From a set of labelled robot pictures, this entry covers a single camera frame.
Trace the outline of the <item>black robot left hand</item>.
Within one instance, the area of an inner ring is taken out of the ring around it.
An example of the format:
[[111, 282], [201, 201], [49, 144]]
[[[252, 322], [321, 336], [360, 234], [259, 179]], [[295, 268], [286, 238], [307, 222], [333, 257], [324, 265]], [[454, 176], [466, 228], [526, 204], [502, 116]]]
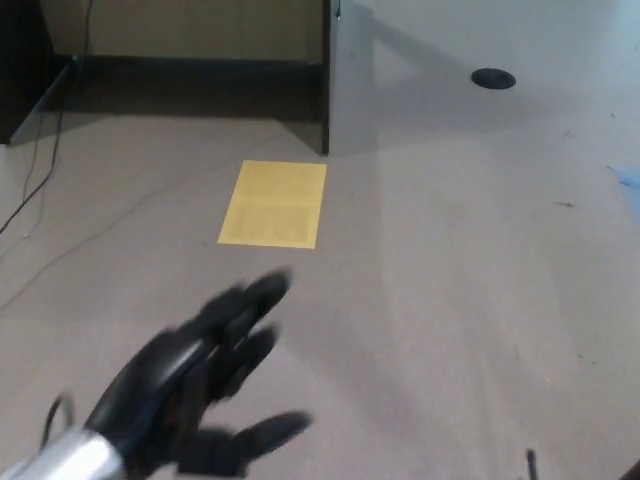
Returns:
[[181, 475], [240, 479], [311, 425], [311, 415], [296, 410], [238, 432], [201, 425], [207, 409], [237, 394], [273, 350], [278, 329], [256, 326], [290, 284], [290, 271], [279, 269], [232, 286], [161, 331], [120, 370], [84, 426], [114, 447], [128, 478], [175, 465]]

